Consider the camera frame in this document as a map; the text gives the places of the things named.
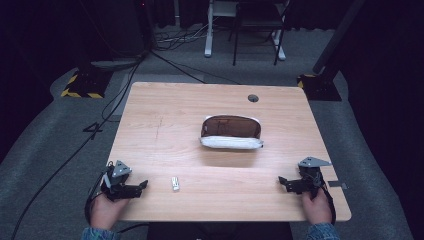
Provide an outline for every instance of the human hand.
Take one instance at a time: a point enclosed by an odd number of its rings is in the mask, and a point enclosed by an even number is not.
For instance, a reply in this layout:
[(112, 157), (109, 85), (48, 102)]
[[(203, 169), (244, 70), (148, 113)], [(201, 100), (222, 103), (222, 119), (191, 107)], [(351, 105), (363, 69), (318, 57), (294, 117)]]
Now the human hand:
[(324, 190), (320, 188), (317, 196), (312, 200), (310, 192), (303, 192), (302, 203), (306, 218), (312, 225), (318, 223), (331, 223), (331, 210)]
[(130, 199), (109, 200), (105, 194), (98, 195), (91, 208), (91, 227), (111, 230)]

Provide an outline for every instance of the denim sleeve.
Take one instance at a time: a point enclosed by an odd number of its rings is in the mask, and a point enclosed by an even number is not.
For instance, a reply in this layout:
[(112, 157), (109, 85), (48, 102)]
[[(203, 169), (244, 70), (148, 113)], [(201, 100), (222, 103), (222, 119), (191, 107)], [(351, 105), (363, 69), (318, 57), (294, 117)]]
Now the denim sleeve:
[(121, 234), (100, 228), (85, 228), (81, 240), (119, 240)]
[(336, 229), (330, 223), (319, 223), (309, 227), (307, 240), (340, 240)]

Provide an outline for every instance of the desk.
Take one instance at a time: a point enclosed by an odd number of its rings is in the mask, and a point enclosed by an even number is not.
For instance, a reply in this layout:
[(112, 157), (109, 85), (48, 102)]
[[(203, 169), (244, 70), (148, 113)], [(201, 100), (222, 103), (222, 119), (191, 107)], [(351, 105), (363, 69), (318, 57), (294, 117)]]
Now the desk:
[[(259, 101), (247, 97), (256, 94)], [(199, 142), (209, 115), (259, 119), (264, 147), (218, 150)], [(128, 221), (302, 221), (300, 195), (287, 193), (278, 176), (299, 179), (297, 163), (307, 156), (329, 160), (302, 89), (183, 83), (134, 83), (109, 161), (133, 169), (127, 184), (149, 180), (122, 220)], [(326, 181), (337, 180), (332, 166)], [(178, 177), (180, 190), (172, 189)], [(343, 191), (329, 189), (337, 220), (351, 217)]]
[[(205, 45), (205, 57), (212, 56), (212, 42), (213, 42), (213, 17), (235, 17), (236, 16), (236, 5), (237, 1), (215, 1), (209, 0), (209, 10), (208, 10), (208, 33), (206, 36), (206, 45)], [(278, 46), (280, 39), (281, 31), (276, 31), (272, 35), (272, 40), (274, 41), (274, 45)], [(284, 50), (281, 47), (278, 52), (278, 58), (280, 60), (285, 60), (286, 55), (284, 54)]]

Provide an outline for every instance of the gray carpet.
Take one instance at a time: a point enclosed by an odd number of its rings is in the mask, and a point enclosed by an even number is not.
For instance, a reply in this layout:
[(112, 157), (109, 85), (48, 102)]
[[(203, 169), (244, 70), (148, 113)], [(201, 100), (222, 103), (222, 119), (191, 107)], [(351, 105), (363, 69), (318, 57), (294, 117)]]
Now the gray carpet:
[[(311, 73), (320, 53), (332, 36), (331, 31), (290, 31), (284, 36), (287, 60), (272, 65), (272, 47), (244, 45), (237, 66), (232, 66), (232, 42), (228, 32), (214, 34), (211, 58), (203, 56), (204, 38), (173, 51), (157, 52), (187, 66), (219, 75), (211, 76), (184, 68), (208, 83), (295, 86), (296, 77)], [(51, 86), (55, 100), (22, 133), (0, 165), (0, 239), (10, 239), (16, 222), (38, 188), (87, 139), (82, 132), (101, 122), (103, 108), (118, 94), (128, 70), (115, 72), (104, 99), (60, 97), (74, 69)], [(135, 81), (157, 81), (158, 75), (179, 75), (194, 82), (169, 64), (149, 55), (137, 69)], [(412, 239), (396, 193), (381, 172), (347, 101), (342, 75), (335, 79), (342, 102), (310, 102), (315, 119), (339, 179), (349, 189), (345, 195), (352, 219), (336, 224), (342, 239)], [(110, 113), (113, 104), (106, 109)], [(111, 120), (119, 120), (119, 115)], [(16, 239), (78, 239), (87, 226), (83, 206), (89, 188), (108, 158), (118, 123), (106, 123), (94, 140), (64, 167), (36, 198), (23, 218)], [(116, 229), (133, 223), (120, 222)], [(291, 223), (294, 239), (304, 239), (307, 223)], [(145, 239), (146, 227), (136, 228), (123, 239)]]

